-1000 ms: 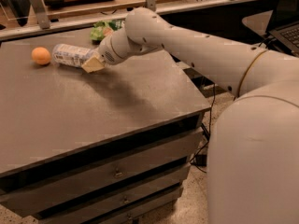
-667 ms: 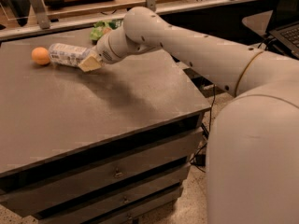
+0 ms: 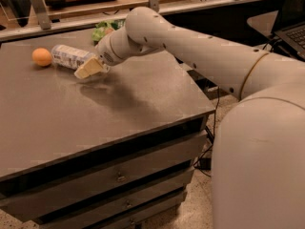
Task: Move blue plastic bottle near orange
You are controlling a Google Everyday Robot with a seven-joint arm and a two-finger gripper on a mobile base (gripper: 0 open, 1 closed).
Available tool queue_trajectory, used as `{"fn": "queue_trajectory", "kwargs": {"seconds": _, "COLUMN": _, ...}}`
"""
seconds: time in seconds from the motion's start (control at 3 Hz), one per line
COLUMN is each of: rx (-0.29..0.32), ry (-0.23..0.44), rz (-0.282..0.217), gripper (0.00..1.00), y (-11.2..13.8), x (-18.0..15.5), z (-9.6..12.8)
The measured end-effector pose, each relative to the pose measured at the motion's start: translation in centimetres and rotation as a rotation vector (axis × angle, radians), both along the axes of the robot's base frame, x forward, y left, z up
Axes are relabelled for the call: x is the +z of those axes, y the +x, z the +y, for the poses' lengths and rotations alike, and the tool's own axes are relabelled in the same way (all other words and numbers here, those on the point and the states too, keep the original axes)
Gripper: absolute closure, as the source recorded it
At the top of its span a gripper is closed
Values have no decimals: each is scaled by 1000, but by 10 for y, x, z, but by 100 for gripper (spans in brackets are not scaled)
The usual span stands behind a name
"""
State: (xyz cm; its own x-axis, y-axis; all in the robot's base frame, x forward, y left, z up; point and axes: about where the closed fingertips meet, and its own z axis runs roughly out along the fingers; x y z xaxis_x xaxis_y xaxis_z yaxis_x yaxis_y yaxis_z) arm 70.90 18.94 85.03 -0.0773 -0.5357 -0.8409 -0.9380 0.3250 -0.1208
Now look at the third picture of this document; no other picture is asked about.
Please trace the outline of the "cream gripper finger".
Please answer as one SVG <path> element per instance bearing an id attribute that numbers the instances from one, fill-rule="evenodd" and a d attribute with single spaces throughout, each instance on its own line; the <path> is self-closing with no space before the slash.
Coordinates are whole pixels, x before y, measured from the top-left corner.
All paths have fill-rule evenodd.
<path id="1" fill-rule="evenodd" d="M 87 60 L 76 60 L 77 66 L 74 75 L 79 79 L 84 79 L 97 73 L 107 73 L 109 67 L 98 58 L 92 57 Z"/>

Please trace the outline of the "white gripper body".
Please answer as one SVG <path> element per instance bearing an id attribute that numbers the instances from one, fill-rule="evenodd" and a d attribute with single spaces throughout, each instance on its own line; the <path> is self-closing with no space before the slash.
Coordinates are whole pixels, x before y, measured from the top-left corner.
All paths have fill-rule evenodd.
<path id="1" fill-rule="evenodd" d="M 106 65 L 115 66 L 122 62 L 122 59 L 112 50 L 111 37 L 109 35 L 104 36 L 96 44 L 95 48 L 99 57 Z"/>

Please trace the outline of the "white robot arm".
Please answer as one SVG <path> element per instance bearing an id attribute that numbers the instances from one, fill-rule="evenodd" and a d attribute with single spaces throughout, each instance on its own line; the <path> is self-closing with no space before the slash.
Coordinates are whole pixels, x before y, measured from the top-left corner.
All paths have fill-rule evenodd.
<path id="1" fill-rule="evenodd" d="M 146 7 L 96 46 L 103 62 L 165 50 L 238 103 L 213 143 L 213 229 L 305 229 L 305 63 L 177 27 Z"/>

